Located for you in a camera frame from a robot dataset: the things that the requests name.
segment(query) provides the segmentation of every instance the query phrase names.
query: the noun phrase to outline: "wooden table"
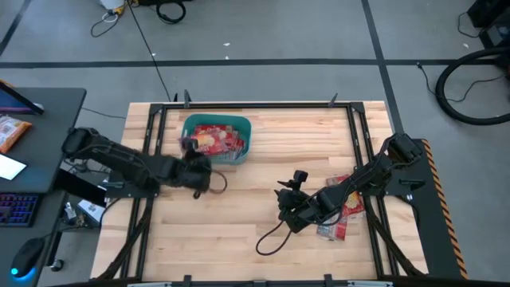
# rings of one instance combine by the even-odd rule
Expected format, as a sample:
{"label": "wooden table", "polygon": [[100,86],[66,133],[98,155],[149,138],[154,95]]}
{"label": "wooden table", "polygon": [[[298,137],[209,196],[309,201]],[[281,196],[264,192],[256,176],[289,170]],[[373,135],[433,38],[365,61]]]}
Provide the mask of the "wooden table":
{"label": "wooden table", "polygon": [[[147,124],[149,103],[132,103],[122,144],[140,149]],[[364,102],[375,151],[392,135],[382,101]],[[229,180],[221,195],[207,193],[199,200],[192,191],[163,187],[155,200],[151,218],[145,281],[323,280],[330,273],[339,279],[376,278],[367,221],[350,219],[344,242],[330,242],[316,235],[316,226],[292,234],[285,247],[273,256],[255,252],[258,238],[272,229],[277,219],[277,180],[292,178],[296,169],[309,173],[303,190],[313,193],[326,178],[350,174],[355,166],[347,113],[334,108],[172,110],[167,114],[163,154],[180,155],[177,139],[183,121],[192,113],[246,116],[253,125],[252,146],[247,161],[237,167],[215,166]],[[356,119],[358,133],[360,123]],[[155,124],[152,135],[157,134]],[[152,140],[150,153],[154,152]],[[367,162],[362,145],[363,161]],[[212,186],[222,183],[212,179]],[[426,273],[418,230],[410,206],[386,197],[391,233],[404,254]],[[122,199],[104,216],[91,277],[101,274],[122,247],[132,199]],[[283,241],[287,226],[266,238],[261,249],[270,251]],[[386,248],[379,240],[385,272],[390,273]],[[132,252],[133,275],[137,247]]]}

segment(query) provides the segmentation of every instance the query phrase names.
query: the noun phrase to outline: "orange black striped tape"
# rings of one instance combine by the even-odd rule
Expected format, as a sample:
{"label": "orange black striped tape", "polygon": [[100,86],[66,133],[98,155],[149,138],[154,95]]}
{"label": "orange black striped tape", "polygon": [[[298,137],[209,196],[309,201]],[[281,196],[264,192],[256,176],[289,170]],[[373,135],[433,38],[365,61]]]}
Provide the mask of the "orange black striped tape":
{"label": "orange black striped tape", "polygon": [[461,253],[461,247],[459,246],[455,230],[453,229],[452,218],[449,215],[448,205],[446,204],[445,199],[445,192],[443,191],[441,182],[439,181],[439,175],[437,175],[436,164],[434,163],[434,158],[432,157],[432,151],[430,150],[429,142],[427,140],[422,140],[422,142],[423,145],[425,146],[425,153],[427,154],[427,159],[429,160],[430,170],[432,171],[437,196],[439,197],[439,202],[443,209],[443,215],[445,216],[445,222],[448,227],[449,237],[453,245],[453,252],[457,257],[457,264],[459,265],[459,269],[461,270],[461,276],[464,279],[469,279],[468,272],[465,269],[464,258],[462,257]]}

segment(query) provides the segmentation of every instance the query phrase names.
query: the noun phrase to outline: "gray floor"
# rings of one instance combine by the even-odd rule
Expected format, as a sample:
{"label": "gray floor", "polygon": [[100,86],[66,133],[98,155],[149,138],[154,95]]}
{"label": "gray floor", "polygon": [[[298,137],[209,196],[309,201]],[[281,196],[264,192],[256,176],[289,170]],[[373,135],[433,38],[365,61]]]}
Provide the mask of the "gray floor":
{"label": "gray floor", "polygon": [[[473,0],[369,0],[386,59],[452,59],[482,49],[479,40],[457,32],[457,15]],[[0,2],[0,38],[21,7]],[[196,0],[176,26],[163,24],[146,7],[135,9],[156,60],[343,58],[375,59],[361,0]],[[100,38],[90,25],[104,13],[94,1],[32,0],[2,62],[149,61],[130,13]],[[476,30],[467,18],[463,29]],[[426,66],[431,85],[444,66]],[[163,79],[173,95],[187,88],[193,100],[386,100],[376,65],[165,66]],[[415,66],[388,66],[402,124],[432,145],[469,276],[510,281],[504,220],[510,215],[510,124],[473,127],[439,110]],[[474,80],[500,75],[490,66],[463,67],[447,84],[460,98]],[[129,102],[165,101],[152,67],[0,69],[17,86],[83,87],[84,106],[125,116]],[[470,115],[494,116],[510,110],[508,83],[476,86],[457,108]],[[83,111],[79,126],[120,140],[123,120]],[[90,273],[97,235],[66,234],[58,256],[68,260],[59,273],[47,270],[41,286],[83,281]]]}

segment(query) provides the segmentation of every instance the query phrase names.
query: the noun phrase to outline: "teal bin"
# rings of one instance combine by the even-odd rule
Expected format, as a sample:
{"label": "teal bin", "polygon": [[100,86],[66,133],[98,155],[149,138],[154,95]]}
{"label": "teal bin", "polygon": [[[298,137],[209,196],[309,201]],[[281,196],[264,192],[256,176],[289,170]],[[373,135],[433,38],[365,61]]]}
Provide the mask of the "teal bin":
{"label": "teal bin", "polygon": [[198,124],[228,124],[239,132],[239,138],[245,141],[245,149],[235,160],[223,159],[219,156],[212,155],[211,161],[216,164],[238,165],[244,163],[248,157],[249,146],[251,145],[252,124],[244,116],[227,116],[212,114],[196,114],[188,116],[182,127],[181,137],[189,136],[194,133],[194,127]]}

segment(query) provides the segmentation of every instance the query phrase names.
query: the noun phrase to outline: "keyboard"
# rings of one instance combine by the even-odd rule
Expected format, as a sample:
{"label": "keyboard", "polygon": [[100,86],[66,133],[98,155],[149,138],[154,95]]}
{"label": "keyboard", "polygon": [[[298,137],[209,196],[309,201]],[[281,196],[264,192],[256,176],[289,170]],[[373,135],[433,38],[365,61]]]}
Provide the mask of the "keyboard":
{"label": "keyboard", "polygon": [[0,227],[31,227],[41,196],[0,193]]}

